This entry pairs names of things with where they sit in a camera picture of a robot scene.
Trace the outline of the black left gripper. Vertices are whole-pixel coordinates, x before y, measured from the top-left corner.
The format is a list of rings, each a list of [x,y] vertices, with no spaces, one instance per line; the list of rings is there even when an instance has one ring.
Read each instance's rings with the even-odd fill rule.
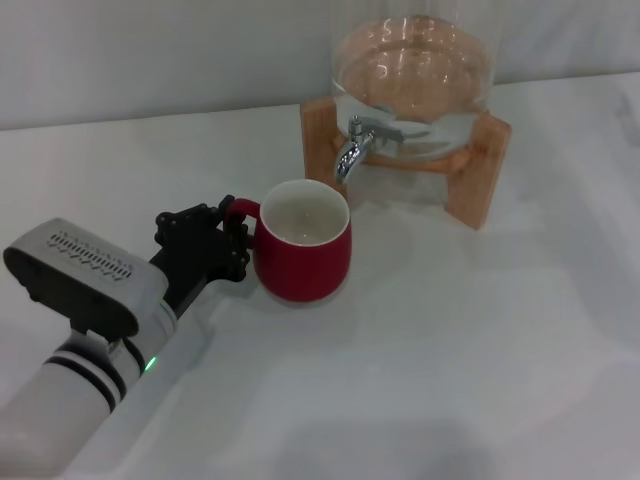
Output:
[[[228,238],[218,229],[234,200],[226,195],[217,206],[201,203],[156,217],[154,239],[161,249],[150,263],[169,282],[163,300],[172,311],[186,311],[210,282],[240,282],[246,277],[251,250],[248,226],[231,221]]]

